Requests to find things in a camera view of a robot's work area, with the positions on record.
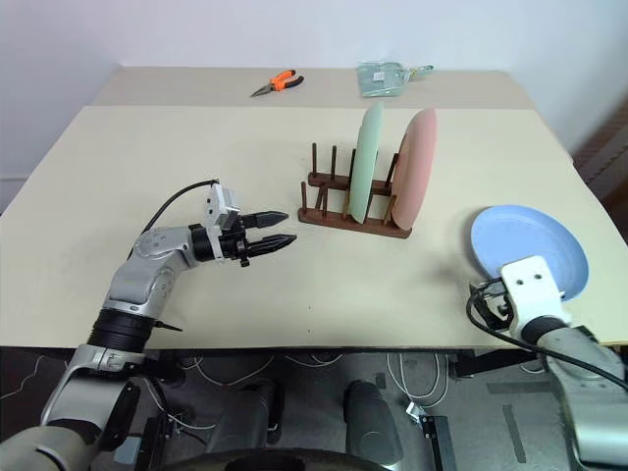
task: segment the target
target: gray floor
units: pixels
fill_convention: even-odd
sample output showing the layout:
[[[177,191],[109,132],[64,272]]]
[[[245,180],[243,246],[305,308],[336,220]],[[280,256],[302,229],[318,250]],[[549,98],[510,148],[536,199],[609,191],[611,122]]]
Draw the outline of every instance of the gray floor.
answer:
[[[16,388],[20,379],[31,372],[36,354],[3,349],[1,391]],[[310,361],[307,355],[296,355]],[[204,371],[223,382],[253,371],[268,360],[268,355],[206,358]],[[391,354],[398,375],[398,356]],[[63,362],[45,359],[39,372],[25,389],[0,402],[2,438],[35,425],[46,397],[63,371]],[[430,353],[405,353],[404,370],[409,389],[424,393],[435,377],[434,357]],[[306,368],[277,355],[259,375],[281,382],[286,388],[286,408],[281,447],[312,447],[344,450],[345,425],[342,419],[342,395],[353,380],[386,380],[382,393],[392,409],[405,453],[404,470],[432,470],[434,465],[428,442],[405,415],[407,399],[393,383],[384,353],[352,353],[325,368]],[[434,398],[445,384],[444,371]],[[144,393],[135,415],[132,432],[140,433],[146,417],[156,412],[142,381]],[[165,388],[171,406],[186,411],[186,420],[194,424],[216,421],[229,389],[209,384],[197,371],[188,371],[186,382],[177,389]],[[31,404],[24,414],[26,404]],[[449,379],[445,400],[433,409],[433,415],[449,419],[458,469],[465,470],[566,470],[569,469],[558,404],[549,392],[546,374],[532,375],[518,367],[477,375],[472,379]],[[195,431],[204,439],[210,431]],[[202,444],[183,434],[175,434],[167,445],[168,461],[192,457],[203,450]],[[92,469],[129,470],[114,463],[113,453],[103,453]]]

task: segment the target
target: white table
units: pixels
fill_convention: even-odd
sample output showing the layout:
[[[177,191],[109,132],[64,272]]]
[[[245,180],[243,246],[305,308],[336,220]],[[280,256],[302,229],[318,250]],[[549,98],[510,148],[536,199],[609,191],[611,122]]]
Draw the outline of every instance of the white table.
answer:
[[[415,111],[385,110],[376,178],[385,177]],[[628,340],[628,249],[534,110],[438,110],[432,178],[407,240],[299,223],[311,142],[319,143],[320,169],[338,144],[338,172],[346,172],[362,114],[85,107],[0,219],[0,343],[85,341],[146,221],[177,189],[216,177],[237,191],[243,212],[291,215],[251,239],[281,232],[298,240],[246,269],[206,263],[184,273],[162,317],[183,333],[156,330],[150,347],[502,346],[468,323],[464,302],[467,284],[483,280],[469,254],[470,223],[504,203],[545,211],[578,237],[591,277],[566,307],[601,341]],[[187,194],[159,224],[200,222],[204,196],[202,189]],[[315,197],[312,188],[308,196]],[[330,207],[340,201],[331,198]]]

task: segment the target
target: pliers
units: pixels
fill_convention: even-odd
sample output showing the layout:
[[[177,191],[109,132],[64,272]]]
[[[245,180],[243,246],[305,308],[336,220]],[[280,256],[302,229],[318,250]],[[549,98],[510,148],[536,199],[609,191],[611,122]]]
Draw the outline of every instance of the pliers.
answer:
[[[270,93],[271,91],[282,91],[286,88],[293,88],[294,86],[297,86],[304,81],[303,76],[298,76],[294,80],[287,81],[290,77],[294,77],[295,75],[295,70],[283,71],[275,78],[271,78],[270,83],[262,86],[259,90],[253,93],[251,97],[265,95],[266,93]]]

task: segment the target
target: white wall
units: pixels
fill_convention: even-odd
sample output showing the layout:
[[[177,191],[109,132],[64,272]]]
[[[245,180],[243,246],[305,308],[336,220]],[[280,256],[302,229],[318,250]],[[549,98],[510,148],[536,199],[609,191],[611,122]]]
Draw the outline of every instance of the white wall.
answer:
[[[503,70],[571,151],[628,91],[625,0],[0,5],[0,177],[29,173],[116,64],[354,67],[388,58]]]

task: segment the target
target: blue plate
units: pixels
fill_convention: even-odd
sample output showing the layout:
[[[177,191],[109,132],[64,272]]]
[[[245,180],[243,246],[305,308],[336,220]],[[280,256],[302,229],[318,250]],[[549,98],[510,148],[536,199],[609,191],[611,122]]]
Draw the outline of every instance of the blue plate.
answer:
[[[478,215],[471,244],[491,278],[510,262],[541,255],[548,262],[564,300],[582,292],[589,280],[589,263],[580,242],[556,219],[525,206],[493,206]]]

